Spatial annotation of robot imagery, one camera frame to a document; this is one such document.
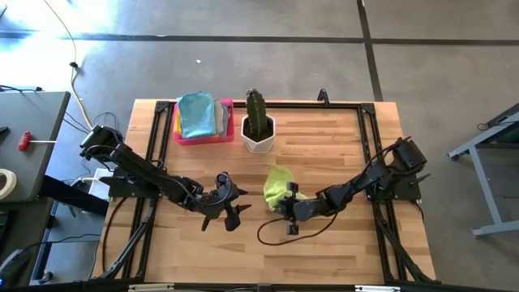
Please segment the silver metal bracket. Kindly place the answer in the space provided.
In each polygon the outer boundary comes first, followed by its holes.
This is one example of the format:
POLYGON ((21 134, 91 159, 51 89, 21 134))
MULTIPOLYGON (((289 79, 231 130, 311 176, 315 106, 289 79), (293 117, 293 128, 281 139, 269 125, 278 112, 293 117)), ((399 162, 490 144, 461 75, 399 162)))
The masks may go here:
POLYGON ((167 292, 174 290, 174 283, 142 283, 129 285, 127 292, 167 292))
POLYGON ((355 292, 401 292, 401 288, 398 286, 367 286, 367 285, 356 285, 354 287, 355 292))

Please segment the green cactus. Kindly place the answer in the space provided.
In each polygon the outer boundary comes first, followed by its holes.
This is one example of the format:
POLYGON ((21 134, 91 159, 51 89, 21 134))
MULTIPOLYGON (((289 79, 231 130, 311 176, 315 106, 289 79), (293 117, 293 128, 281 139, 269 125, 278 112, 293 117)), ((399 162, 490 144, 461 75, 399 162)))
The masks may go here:
POLYGON ((261 141, 268 133, 268 119, 265 100, 256 88, 247 91, 246 108, 249 138, 254 141, 261 141))

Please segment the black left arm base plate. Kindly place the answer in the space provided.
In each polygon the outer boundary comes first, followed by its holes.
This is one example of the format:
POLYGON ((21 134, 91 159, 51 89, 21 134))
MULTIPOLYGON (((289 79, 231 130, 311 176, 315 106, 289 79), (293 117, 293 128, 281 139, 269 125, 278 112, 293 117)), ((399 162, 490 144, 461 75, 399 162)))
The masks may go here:
POLYGON ((111 176, 101 176, 98 180, 109 186, 109 197, 112 198, 156 199, 161 197, 159 187, 121 168, 116 168, 111 176))

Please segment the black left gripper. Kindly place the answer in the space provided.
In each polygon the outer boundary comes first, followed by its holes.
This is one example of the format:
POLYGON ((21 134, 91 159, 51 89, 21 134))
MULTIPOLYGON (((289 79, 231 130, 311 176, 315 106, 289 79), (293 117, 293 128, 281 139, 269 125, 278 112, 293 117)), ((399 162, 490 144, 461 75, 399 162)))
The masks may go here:
POLYGON ((204 215, 201 230, 205 231, 209 222, 216 220, 225 211, 225 229, 229 232, 234 231, 241 225, 239 213, 250 208, 251 205, 232 206, 231 203, 240 195, 247 195, 248 191, 238 188, 227 172, 219 173, 215 183, 216 189, 213 191, 204 192, 203 187, 197 191, 198 212, 204 215))

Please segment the grey metal table frame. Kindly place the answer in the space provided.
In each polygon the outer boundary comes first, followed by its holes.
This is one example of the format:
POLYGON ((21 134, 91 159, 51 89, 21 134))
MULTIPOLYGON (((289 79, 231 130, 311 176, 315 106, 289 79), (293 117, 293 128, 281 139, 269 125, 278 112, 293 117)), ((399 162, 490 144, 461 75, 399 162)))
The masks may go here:
POLYGON ((474 237, 519 231, 519 219, 507 212, 507 200, 519 200, 519 103, 483 124, 474 138, 448 152, 452 161, 468 155, 474 164, 492 223, 474 237))

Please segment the grey microfiber towel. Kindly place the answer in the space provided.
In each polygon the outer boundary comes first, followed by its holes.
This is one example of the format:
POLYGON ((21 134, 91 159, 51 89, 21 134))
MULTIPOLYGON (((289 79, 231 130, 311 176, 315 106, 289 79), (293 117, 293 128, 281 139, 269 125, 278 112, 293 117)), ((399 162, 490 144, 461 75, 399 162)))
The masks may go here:
POLYGON ((229 120, 229 107, 220 100, 214 101, 215 129, 216 135, 227 136, 229 120))

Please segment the beige tape roll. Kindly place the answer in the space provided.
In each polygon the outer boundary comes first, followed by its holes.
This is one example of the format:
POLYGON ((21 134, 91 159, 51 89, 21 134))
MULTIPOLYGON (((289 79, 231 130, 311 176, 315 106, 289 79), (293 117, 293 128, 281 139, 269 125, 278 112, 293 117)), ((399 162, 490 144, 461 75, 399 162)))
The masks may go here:
POLYGON ((8 197, 17 184, 15 173, 7 169, 0 169, 0 200, 8 197))

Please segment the light blue microfiber towel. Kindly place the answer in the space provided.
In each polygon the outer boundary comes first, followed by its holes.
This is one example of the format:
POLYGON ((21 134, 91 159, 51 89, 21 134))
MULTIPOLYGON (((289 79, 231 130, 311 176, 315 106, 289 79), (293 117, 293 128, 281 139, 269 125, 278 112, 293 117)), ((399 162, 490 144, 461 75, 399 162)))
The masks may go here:
POLYGON ((184 94, 178 99, 182 138, 193 139, 216 133, 214 98, 209 92, 184 94))

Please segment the white hexagonal plant pot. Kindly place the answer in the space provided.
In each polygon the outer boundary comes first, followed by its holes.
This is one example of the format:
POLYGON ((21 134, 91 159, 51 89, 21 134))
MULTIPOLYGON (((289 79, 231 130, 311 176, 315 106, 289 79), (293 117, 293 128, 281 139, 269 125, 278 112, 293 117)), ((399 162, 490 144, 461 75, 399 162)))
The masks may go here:
POLYGON ((261 140, 260 142, 256 142, 248 136, 246 136, 246 129, 249 127, 248 117, 242 118, 240 134, 243 143, 246 145, 247 149, 252 153, 267 153, 274 145, 276 138, 276 119, 271 115, 267 115, 267 120, 271 134, 267 138, 261 140))

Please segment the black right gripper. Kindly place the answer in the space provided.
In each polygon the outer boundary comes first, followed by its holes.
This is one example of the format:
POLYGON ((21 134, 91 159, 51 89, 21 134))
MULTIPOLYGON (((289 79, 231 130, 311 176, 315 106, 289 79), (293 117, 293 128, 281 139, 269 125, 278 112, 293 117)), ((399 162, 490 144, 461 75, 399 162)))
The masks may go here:
POLYGON ((324 215, 328 206, 324 199, 317 197, 315 199, 299 199, 298 184, 288 182, 287 189, 290 193, 279 200, 279 208, 281 215, 289 222, 287 226, 288 235, 298 235, 298 221, 307 221, 312 217, 324 215))

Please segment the dark grey side table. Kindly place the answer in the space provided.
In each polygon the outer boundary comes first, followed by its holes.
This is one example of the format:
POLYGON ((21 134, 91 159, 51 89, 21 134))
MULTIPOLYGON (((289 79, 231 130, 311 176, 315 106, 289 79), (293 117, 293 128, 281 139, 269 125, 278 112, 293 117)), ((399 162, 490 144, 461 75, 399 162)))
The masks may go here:
POLYGON ((56 141, 70 96, 69 92, 0 93, 0 127, 8 128, 6 135, 0 135, 0 169, 17 177, 15 189, 0 204, 38 196, 54 144, 31 144, 21 152, 18 142, 25 131, 35 140, 56 141))

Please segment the pink plastic bin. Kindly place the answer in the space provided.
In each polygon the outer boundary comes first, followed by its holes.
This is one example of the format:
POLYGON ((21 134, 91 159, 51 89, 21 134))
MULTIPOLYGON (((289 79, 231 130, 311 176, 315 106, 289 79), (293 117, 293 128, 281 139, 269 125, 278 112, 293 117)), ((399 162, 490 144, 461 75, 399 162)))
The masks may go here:
POLYGON ((172 137, 175 142, 182 146, 190 146, 196 144, 216 144, 228 143, 234 141, 234 101, 232 99, 222 99, 221 104, 228 107, 226 136, 213 135, 201 138, 183 139, 176 131, 173 132, 172 137))

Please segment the grey rounded device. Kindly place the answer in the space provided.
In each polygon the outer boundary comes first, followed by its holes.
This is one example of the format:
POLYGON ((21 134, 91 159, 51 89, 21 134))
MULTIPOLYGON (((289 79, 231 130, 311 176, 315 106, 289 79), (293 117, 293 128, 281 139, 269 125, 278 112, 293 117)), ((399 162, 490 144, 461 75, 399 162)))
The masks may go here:
POLYGON ((0 264, 0 288, 12 287, 16 284, 30 259, 31 253, 27 249, 14 250, 0 264))

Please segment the lime green microfiber towel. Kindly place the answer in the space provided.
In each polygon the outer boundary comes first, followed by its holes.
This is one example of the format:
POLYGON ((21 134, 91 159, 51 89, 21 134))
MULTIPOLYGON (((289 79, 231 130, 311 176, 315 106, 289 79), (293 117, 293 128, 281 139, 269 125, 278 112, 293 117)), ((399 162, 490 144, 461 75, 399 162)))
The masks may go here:
POLYGON ((281 211, 280 201, 292 195, 288 183, 294 183, 291 171, 283 166, 274 165, 270 169, 263 187, 265 201, 272 212, 279 213, 281 211))

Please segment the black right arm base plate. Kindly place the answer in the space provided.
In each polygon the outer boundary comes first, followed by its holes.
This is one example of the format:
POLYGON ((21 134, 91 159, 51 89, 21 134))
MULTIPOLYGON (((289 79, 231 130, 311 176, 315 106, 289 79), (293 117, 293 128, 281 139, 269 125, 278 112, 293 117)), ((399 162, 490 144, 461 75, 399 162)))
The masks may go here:
POLYGON ((420 200, 422 196, 419 190, 419 183, 429 176, 430 174, 418 176, 416 173, 390 173, 367 188, 367 198, 378 202, 388 202, 390 200, 420 200))

